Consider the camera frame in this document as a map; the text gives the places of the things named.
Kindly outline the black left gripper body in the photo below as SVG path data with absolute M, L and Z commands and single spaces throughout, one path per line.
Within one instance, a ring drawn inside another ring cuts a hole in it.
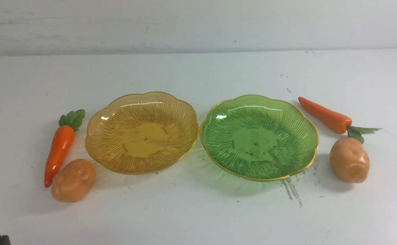
M 0 245 L 11 245 L 8 235 L 0 235 Z

